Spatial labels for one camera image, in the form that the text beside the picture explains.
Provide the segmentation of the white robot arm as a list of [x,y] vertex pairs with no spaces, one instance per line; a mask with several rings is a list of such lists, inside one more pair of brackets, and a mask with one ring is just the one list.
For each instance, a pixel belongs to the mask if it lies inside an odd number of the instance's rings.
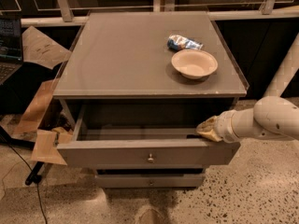
[[226,143],[244,138],[299,140],[299,107],[281,98],[299,69],[299,35],[294,39],[263,98],[253,108],[224,111],[196,127],[208,140]]

